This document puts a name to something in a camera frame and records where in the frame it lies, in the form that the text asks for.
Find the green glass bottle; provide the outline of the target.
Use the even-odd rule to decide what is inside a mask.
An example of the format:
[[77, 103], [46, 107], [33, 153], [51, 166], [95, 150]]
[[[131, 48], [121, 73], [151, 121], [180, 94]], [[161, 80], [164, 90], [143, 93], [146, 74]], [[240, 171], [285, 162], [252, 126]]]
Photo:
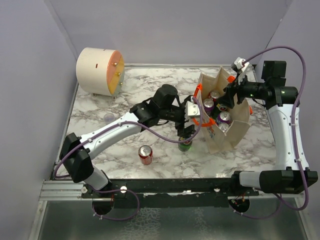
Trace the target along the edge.
[[213, 120], [216, 120], [218, 115], [221, 113], [221, 112], [224, 112], [224, 111], [227, 111], [228, 107], [225, 105], [225, 104], [222, 104], [222, 103], [218, 103], [217, 100], [214, 101], [214, 108], [213, 110], [211, 111], [211, 118]]
[[178, 143], [178, 149], [181, 152], [187, 152], [191, 148], [192, 144], [193, 144], [192, 140]]

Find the red soda can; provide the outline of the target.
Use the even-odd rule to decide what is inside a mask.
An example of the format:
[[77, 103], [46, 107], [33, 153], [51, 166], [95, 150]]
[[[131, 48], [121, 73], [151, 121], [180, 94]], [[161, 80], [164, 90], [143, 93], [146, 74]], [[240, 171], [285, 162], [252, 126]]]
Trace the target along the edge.
[[219, 91], [217, 90], [212, 90], [210, 91], [208, 97], [214, 102], [216, 103], [216, 101], [221, 97]]
[[138, 150], [138, 156], [143, 165], [149, 165], [153, 161], [153, 150], [149, 145], [142, 145]]

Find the purple soda can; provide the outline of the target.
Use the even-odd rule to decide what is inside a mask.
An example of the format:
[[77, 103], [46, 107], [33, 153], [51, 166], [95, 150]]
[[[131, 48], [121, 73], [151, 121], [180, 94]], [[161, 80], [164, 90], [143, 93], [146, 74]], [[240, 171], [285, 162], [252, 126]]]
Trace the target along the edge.
[[217, 118], [216, 118], [216, 123], [219, 125], [221, 123], [226, 123], [228, 125], [230, 125], [232, 122], [232, 118], [229, 112], [227, 111], [221, 111]]
[[221, 122], [218, 124], [218, 128], [226, 135], [230, 128], [230, 125], [225, 122]]
[[203, 100], [203, 109], [207, 113], [208, 116], [211, 115], [213, 109], [215, 108], [215, 103], [212, 99], [206, 98]]

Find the beige canvas tote bag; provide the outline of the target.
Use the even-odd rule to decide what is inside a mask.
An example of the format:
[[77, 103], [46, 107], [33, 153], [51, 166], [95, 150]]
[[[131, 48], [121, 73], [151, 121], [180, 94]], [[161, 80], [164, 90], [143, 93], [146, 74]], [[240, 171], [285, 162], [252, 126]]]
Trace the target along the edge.
[[[210, 91], [218, 91], [220, 94], [224, 94], [223, 89], [234, 79], [235, 77], [222, 67], [219, 68], [215, 77], [200, 73], [194, 96], [201, 107], [204, 108], [204, 100], [209, 97]], [[237, 101], [237, 96], [234, 96], [234, 107], [227, 109], [231, 116], [231, 123], [226, 131], [221, 130], [216, 120], [206, 112], [202, 114], [201, 131], [211, 154], [231, 151], [250, 128], [249, 119], [252, 109], [246, 99], [241, 104], [237, 104]]]

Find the purple soda can front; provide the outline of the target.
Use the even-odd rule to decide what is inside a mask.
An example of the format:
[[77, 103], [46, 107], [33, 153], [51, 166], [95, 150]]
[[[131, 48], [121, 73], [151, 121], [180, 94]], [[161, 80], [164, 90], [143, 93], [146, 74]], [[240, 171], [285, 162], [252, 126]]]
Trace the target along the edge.
[[221, 122], [218, 124], [218, 128], [226, 135], [230, 128], [230, 125], [225, 122]]

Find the red soda can front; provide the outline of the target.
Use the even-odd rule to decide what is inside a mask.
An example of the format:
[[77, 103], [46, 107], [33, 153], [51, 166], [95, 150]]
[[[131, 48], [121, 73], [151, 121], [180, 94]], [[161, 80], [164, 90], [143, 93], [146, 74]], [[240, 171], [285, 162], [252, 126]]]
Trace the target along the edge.
[[149, 145], [142, 145], [138, 150], [138, 156], [143, 165], [149, 165], [153, 161], [153, 150]]

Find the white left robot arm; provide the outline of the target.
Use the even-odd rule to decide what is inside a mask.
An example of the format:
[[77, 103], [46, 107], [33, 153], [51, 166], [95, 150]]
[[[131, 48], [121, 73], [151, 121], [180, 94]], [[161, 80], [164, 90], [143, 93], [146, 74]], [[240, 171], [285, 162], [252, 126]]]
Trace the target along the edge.
[[151, 128], [159, 121], [173, 122], [179, 140], [185, 143], [199, 132], [194, 125], [185, 127], [189, 118], [202, 116], [201, 105], [196, 97], [189, 95], [180, 102], [177, 89], [169, 84], [162, 85], [154, 96], [135, 104], [122, 117], [98, 130], [77, 136], [68, 134], [60, 151], [59, 166], [64, 166], [67, 177], [74, 183], [85, 182], [93, 187], [97, 196], [106, 197], [111, 190], [107, 175], [94, 166], [92, 160], [108, 147], [144, 130], [165, 141], [168, 138]]

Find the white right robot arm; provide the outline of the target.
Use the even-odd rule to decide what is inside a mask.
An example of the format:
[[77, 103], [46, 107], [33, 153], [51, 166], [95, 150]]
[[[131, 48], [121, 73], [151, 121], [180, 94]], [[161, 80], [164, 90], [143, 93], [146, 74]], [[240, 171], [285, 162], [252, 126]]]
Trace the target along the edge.
[[286, 86], [285, 61], [265, 61], [263, 82], [248, 81], [249, 63], [238, 57], [231, 68], [237, 73], [234, 81], [224, 88], [218, 103], [233, 109], [245, 99], [264, 101], [270, 129], [275, 141], [274, 170], [240, 171], [229, 189], [240, 196], [249, 188], [265, 193], [299, 194], [318, 180], [305, 158], [299, 128], [299, 108], [294, 106], [298, 90]]

